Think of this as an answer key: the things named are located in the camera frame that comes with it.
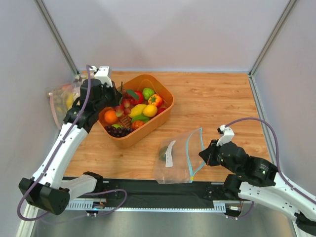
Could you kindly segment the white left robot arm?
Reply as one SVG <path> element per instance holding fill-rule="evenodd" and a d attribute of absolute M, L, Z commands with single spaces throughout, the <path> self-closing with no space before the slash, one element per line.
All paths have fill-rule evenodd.
<path fill-rule="evenodd" d="M 122 94 L 111 79 L 87 79 L 80 87 L 80 96 L 67 111 L 58 139 L 43 164 L 30 179 L 22 178 L 18 187 L 22 201 L 52 213 L 61 214 L 69 201 L 82 195 L 99 195 L 103 177 L 93 172 L 63 181 L 64 173 L 77 148 L 109 106 L 118 105 Z"/>

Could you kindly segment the blue zip top bag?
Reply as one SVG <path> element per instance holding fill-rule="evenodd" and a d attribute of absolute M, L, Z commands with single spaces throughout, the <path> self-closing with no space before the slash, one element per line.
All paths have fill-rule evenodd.
<path fill-rule="evenodd" d="M 154 178 L 159 184 L 191 183 L 205 162 L 198 155 L 204 150 L 202 128 L 178 134 L 163 140 L 160 148 L 167 146 L 166 161 L 155 161 Z"/>

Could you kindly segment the fake orange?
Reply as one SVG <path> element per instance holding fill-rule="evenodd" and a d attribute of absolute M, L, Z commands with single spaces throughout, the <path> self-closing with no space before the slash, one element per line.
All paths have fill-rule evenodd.
<path fill-rule="evenodd" d="M 118 121 L 118 117 L 114 110 L 108 110 L 104 113 L 104 121 L 108 125 L 113 125 Z"/>

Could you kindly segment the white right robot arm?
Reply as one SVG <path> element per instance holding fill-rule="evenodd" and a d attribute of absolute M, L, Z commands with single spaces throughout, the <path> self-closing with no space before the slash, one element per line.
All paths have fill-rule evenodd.
<path fill-rule="evenodd" d="M 216 140 L 199 156 L 206 165 L 220 165 L 231 171 L 223 184 L 229 199 L 247 199 L 279 211 L 302 231 L 316 234 L 315 197 L 284 181 L 274 164 L 248 155 L 233 142 L 218 146 Z"/>

